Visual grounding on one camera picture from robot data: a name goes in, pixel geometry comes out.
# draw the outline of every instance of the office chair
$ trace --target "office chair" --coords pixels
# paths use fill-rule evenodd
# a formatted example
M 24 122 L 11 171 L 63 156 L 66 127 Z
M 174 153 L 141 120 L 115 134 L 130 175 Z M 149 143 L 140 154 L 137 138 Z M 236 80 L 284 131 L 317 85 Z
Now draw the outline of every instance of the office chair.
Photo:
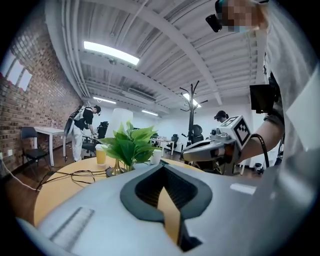
M 104 139 L 105 138 L 108 126 L 109 126 L 109 123 L 107 121 L 100 123 L 100 125 L 99 125 L 99 127 L 97 129 L 98 139 Z
M 83 158 L 84 159 L 88 159 L 88 158 L 93 158 L 96 156 L 96 145 L 99 143 L 96 140 L 93 140 L 93 142 L 90 142 L 89 139 L 90 137 L 87 136 L 82 136 L 84 139 L 84 141 L 82 142 L 82 149 L 86 150 L 86 153 L 89 154 L 90 152 L 90 156 L 85 155 Z
M 178 140 L 179 140 L 178 134 L 172 135 L 171 140 L 174 142 L 174 143 L 173 143 L 173 148 L 175 149 L 175 148 L 177 147 L 177 142 L 178 142 Z M 170 148 L 170 149 L 166 149 L 166 150 L 165 150 L 166 153 L 167 153 L 168 151 L 171 151 L 171 150 L 172 150 L 172 143 L 170 143 L 170 144 L 168 143 L 166 146 Z
M 193 125 L 193 136 L 191 138 L 191 143 L 196 143 L 204 140 L 204 136 L 201 134 L 202 128 L 198 124 Z
M 151 139 L 157 139 L 158 138 L 158 133 L 155 133 L 154 135 L 151 136 Z M 154 147 L 157 147 L 159 145 L 159 142 L 158 141 L 155 141 L 153 143 L 153 146 Z
M 25 139 L 35 139 L 35 138 L 37 139 L 36 140 L 37 141 L 37 148 L 26 149 L 24 146 L 24 140 Z M 38 133 L 36 132 L 35 128 L 33 128 L 33 127 L 29 127 L 29 126 L 22 127 L 20 130 L 20 140 L 21 140 L 21 147 L 22 147 L 22 164 L 23 165 L 25 164 L 24 157 L 26 157 L 28 165 L 31 168 L 36 181 L 39 182 L 38 176 L 36 175 L 35 170 L 32 168 L 30 160 L 37 161 L 37 166 L 39 166 L 39 160 L 41 158 L 43 158 L 46 165 L 49 168 L 49 171 L 50 171 L 51 170 L 50 166 L 48 165 L 47 160 L 46 160 L 47 152 L 45 152 L 44 150 L 42 150 L 40 148 L 39 140 L 38 140 Z

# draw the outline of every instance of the wooden table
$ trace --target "wooden table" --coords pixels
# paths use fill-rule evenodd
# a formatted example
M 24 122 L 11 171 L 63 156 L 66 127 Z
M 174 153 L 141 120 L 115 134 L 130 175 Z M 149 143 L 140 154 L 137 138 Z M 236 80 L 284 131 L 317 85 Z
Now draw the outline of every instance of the wooden table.
M 182 162 L 173 161 L 170 159 L 163 159 L 168 164 L 176 165 L 180 167 L 185 167 L 192 169 L 194 171 L 202 172 L 202 170 L 195 168 L 193 166 L 184 164 Z M 78 162 L 71 163 L 62 169 L 59 172 L 62 173 L 73 173 L 79 170 L 90 170 L 90 171 L 103 171 L 106 167 L 114 166 L 115 159 L 106 157 L 106 165 L 99 166 L 97 165 L 97 160 L 95 157 L 88 158 L 85 160 L 81 160 Z M 55 173 L 52 175 L 49 180 L 58 178 L 53 180 L 52 182 L 48 182 L 44 184 L 39 192 L 39 195 L 35 202 L 34 207 L 34 225 L 37 227 L 39 223 L 46 217 L 48 213 L 50 213 L 55 207 L 59 204 L 63 203 L 65 200 L 69 199 L 71 196 L 79 192 L 82 188 L 86 187 L 88 184 L 81 182 L 74 182 L 71 180 L 70 176 L 62 177 L 63 174 Z M 103 180 L 106 179 L 105 174 L 101 174 L 95 176 L 95 180 Z M 93 182 L 92 177 L 90 176 L 77 176 L 75 179 L 86 182 Z M 169 197 L 166 189 L 162 189 L 159 197 L 158 207 L 164 214 L 164 228 L 168 235 L 171 237 L 174 243 L 177 243 L 178 234 L 179 234 L 179 226 L 180 226 L 180 212 L 172 202 Z

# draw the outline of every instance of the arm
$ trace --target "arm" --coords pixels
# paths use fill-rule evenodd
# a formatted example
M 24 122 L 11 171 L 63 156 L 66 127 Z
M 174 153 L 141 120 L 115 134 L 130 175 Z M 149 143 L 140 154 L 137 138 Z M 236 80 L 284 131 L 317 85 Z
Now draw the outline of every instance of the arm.
M 269 151 L 272 150 L 279 143 L 282 136 L 284 135 L 284 132 L 285 130 L 283 126 L 278 125 L 272 121 L 266 120 L 255 133 L 259 134 L 263 138 L 266 150 Z M 262 150 L 259 139 L 251 138 L 244 146 L 241 153 L 241 157 L 238 160 L 237 164 L 239 164 L 245 159 L 252 158 L 263 153 L 264 152 Z
M 94 135 L 95 131 L 94 131 L 94 128 L 92 127 L 92 124 L 89 124 L 89 129 L 90 129 L 92 135 Z

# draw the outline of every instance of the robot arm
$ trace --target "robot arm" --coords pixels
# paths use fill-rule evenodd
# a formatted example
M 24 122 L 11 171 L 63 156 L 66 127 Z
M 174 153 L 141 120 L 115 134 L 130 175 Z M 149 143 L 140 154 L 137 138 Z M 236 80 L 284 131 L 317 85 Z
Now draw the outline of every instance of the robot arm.
M 210 139 L 191 144 L 181 152 L 185 161 L 194 161 L 202 169 L 219 168 L 221 174 L 232 175 L 241 151 L 250 139 L 249 127 L 240 116 L 233 116 L 213 129 Z

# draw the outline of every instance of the green leaves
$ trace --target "green leaves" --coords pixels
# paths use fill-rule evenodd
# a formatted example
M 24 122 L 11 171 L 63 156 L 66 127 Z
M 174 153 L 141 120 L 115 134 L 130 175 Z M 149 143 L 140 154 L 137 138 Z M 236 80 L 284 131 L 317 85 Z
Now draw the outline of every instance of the green leaves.
M 100 138 L 97 141 L 104 145 L 114 145 L 117 143 L 116 138 Z
M 148 159 L 152 156 L 153 153 L 153 150 L 138 153 L 135 155 L 135 160 L 137 163 L 144 163 L 145 161 L 148 161 Z
M 133 138 L 135 141 L 148 142 L 150 140 L 151 135 L 153 135 L 155 133 L 153 128 L 154 127 L 151 126 L 149 128 L 142 128 L 139 130 L 134 130 L 131 133 L 131 138 Z
M 102 138 L 98 141 L 108 146 L 103 148 L 107 156 L 119 159 L 131 170 L 133 164 L 143 163 L 152 156 L 156 147 L 151 146 L 150 137 L 156 131 L 153 126 L 134 130 L 130 121 L 126 126 L 127 130 L 121 124 L 118 131 L 113 131 L 114 138 Z
M 133 164 L 135 154 L 135 144 L 130 140 L 116 139 L 125 157 L 128 166 Z

